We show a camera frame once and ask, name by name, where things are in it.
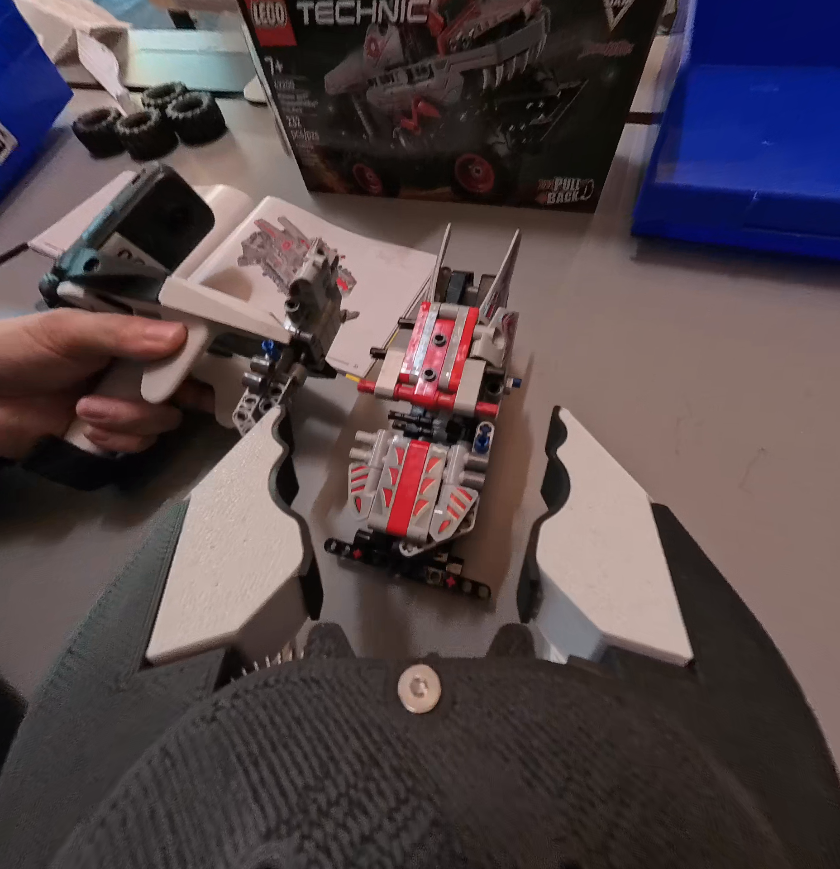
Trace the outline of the blue plastic bin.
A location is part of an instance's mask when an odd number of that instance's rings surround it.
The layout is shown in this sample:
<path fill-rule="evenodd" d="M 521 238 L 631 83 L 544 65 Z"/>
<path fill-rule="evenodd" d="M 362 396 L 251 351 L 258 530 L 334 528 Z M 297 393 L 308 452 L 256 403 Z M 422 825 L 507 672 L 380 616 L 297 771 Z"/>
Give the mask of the blue plastic bin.
<path fill-rule="evenodd" d="M 632 233 L 840 262 L 840 1 L 679 2 Z"/>

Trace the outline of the grey red brick truck model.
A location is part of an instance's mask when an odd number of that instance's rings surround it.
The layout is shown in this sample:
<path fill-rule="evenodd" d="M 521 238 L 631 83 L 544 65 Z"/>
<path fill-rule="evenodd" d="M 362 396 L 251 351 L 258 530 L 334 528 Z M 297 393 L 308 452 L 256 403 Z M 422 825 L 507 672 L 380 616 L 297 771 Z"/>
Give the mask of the grey red brick truck model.
<path fill-rule="evenodd" d="M 358 392 L 391 409 L 386 428 L 357 430 L 349 453 L 352 540 L 327 538 L 325 551 L 465 598 L 486 602 L 490 587 L 464 573 L 453 553 L 476 526 L 504 398 L 521 386 L 511 373 L 519 314 L 508 300 L 522 241 L 516 230 L 501 265 L 479 279 L 448 267 L 448 225 L 436 265 L 412 316 L 405 348 L 371 349 L 380 361 Z"/>

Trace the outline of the silver flat device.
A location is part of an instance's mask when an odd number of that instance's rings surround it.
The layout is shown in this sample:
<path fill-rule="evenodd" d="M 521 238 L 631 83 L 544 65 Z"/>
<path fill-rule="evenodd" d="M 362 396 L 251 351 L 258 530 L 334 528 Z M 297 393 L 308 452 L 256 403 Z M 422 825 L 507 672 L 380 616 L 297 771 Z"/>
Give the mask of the silver flat device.
<path fill-rule="evenodd" d="M 257 76 L 240 31 L 132 29 L 117 53 L 129 90 L 181 81 L 193 91 L 242 96 Z"/>

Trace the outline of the white instruction booklet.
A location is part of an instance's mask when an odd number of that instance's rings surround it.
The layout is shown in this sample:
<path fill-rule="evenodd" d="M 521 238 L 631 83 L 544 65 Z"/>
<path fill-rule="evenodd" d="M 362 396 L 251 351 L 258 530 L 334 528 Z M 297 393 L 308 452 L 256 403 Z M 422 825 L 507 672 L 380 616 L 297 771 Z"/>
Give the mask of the white instruction booklet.
<path fill-rule="evenodd" d="M 247 194 L 226 185 L 194 191 L 214 225 L 179 268 L 181 277 L 282 315 L 287 284 L 310 242 L 319 237 L 339 255 L 345 320 L 326 356 L 337 375 L 369 371 L 369 348 L 389 343 L 432 273 L 434 255 L 351 233 L 281 199 L 252 207 Z"/>

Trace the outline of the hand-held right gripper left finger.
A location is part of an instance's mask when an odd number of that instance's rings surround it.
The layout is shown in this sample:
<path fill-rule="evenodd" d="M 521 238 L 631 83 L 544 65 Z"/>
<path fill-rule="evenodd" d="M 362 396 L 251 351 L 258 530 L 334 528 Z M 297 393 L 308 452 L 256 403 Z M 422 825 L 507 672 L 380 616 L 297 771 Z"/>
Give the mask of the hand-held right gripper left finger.
<path fill-rule="evenodd" d="M 320 618 L 310 531 L 277 484 L 292 468 L 274 407 L 186 497 L 145 652 L 154 666 L 216 649 L 261 662 Z"/>

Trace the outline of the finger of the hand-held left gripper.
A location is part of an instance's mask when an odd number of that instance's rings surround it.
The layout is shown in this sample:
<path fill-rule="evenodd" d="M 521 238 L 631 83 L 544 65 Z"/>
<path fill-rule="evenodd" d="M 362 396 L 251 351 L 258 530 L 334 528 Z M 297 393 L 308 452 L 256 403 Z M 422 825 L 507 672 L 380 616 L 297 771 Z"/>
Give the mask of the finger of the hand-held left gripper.
<path fill-rule="evenodd" d="M 273 313 L 220 290 L 167 277 L 158 292 L 160 306 L 186 325 L 203 325 L 215 335 L 247 334 L 289 342 L 293 332 Z"/>
<path fill-rule="evenodd" d="M 259 374 L 246 368 L 215 368 L 211 374 L 216 422 L 224 429 L 252 430 L 258 422 Z"/>

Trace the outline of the black toy set box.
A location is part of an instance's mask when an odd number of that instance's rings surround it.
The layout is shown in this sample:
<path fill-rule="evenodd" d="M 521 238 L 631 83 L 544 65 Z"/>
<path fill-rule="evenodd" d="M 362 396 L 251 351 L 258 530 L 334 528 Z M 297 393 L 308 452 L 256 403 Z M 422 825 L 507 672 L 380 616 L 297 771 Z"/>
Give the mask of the black toy set box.
<path fill-rule="evenodd" d="M 667 2 L 242 1 L 313 193 L 593 212 Z"/>

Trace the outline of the blue bin with square tag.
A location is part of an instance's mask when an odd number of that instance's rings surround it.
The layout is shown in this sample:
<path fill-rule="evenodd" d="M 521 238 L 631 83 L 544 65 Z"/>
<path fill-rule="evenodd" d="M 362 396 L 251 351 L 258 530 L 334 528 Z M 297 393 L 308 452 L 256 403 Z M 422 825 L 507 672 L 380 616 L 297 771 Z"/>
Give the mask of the blue bin with square tag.
<path fill-rule="evenodd" d="M 0 1 L 0 203 L 32 168 L 72 92 L 12 1 Z"/>

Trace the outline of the person's left hand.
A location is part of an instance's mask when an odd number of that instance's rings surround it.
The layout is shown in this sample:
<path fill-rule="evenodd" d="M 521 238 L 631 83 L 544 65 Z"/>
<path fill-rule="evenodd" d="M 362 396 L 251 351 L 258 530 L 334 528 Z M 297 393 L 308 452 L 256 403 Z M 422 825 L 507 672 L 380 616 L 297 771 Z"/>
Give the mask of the person's left hand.
<path fill-rule="evenodd" d="M 183 410 L 212 413 L 211 387 L 193 379 L 161 405 L 95 393 L 113 361 L 155 362 L 185 342 L 180 322 L 120 314 L 59 309 L 0 320 L 0 459 L 22 460 L 75 421 L 97 447 L 138 453 L 176 429 Z"/>

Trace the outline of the person's left forearm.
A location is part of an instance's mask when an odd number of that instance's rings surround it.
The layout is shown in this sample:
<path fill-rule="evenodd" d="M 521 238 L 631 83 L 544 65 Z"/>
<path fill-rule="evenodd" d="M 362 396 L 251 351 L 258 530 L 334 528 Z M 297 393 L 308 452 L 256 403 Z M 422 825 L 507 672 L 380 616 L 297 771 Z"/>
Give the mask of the person's left forearm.
<path fill-rule="evenodd" d="M 0 457 L 0 470 L 20 468 L 83 492 L 138 487 L 159 473 L 162 464 L 163 457 L 155 448 L 138 454 L 96 454 L 55 436 L 40 438 L 20 460 Z"/>

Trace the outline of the grey desk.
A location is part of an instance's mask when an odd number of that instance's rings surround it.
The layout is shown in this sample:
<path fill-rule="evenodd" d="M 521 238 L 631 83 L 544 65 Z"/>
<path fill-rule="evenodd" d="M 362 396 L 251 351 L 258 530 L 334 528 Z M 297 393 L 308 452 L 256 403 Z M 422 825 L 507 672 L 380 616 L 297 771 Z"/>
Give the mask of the grey desk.
<path fill-rule="evenodd" d="M 125 168 L 89 158 L 68 129 L 107 103 L 76 91 L 51 147 L 0 210 L 0 254 L 28 241 Z M 472 606 L 321 558 L 324 618 L 360 654 L 474 655 L 515 617 L 515 583 L 553 406 L 566 407 L 654 500 L 668 506 L 765 626 L 816 713 L 840 773 L 840 264 L 639 240 L 632 203 L 653 128 L 624 128 L 593 214 L 436 201 L 310 197 L 268 108 L 220 101 L 229 132 L 168 158 L 191 183 L 277 196 L 354 232 L 494 271 L 523 233 L 511 287 L 523 388 L 502 408 L 515 461 L 496 465 L 491 541 L 465 541 Z M 295 509 L 316 547 L 335 530 L 349 435 L 382 408 L 344 380 L 294 406 Z M 231 445 L 209 419 L 139 491 L 83 494 L 0 475 L 0 675 L 30 697 L 74 627 L 136 552 L 161 505 Z"/>

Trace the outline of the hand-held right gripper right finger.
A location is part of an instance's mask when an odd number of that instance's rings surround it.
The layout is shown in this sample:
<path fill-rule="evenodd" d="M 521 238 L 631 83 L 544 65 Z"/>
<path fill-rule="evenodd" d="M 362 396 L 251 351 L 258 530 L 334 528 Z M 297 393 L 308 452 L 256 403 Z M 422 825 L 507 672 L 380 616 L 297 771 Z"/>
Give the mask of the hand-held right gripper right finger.
<path fill-rule="evenodd" d="M 654 503 L 564 407 L 553 408 L 516 604 L 543 659 L 599 661 L 611 648 L 687 666 L 693 649 Z"/>

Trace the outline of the grey brick side beam assembly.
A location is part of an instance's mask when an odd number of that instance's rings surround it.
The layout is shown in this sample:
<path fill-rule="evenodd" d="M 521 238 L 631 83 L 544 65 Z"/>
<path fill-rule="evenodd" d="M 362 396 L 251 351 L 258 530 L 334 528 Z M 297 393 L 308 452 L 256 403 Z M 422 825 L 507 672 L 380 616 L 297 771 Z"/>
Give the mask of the grey brick side beam assembly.
<path fill-rule="evenodd" d="M 267 339 L 243 374 L 244 392 L 232 420 L 241 436 L 274 408 L 289 405 L 308 377 L 331 379 L 326 360 L 341 326 L 357 315 L 342 310 L 339 255 L 315 237 L 291 280 L 281 324 L 286 338 Z"/>

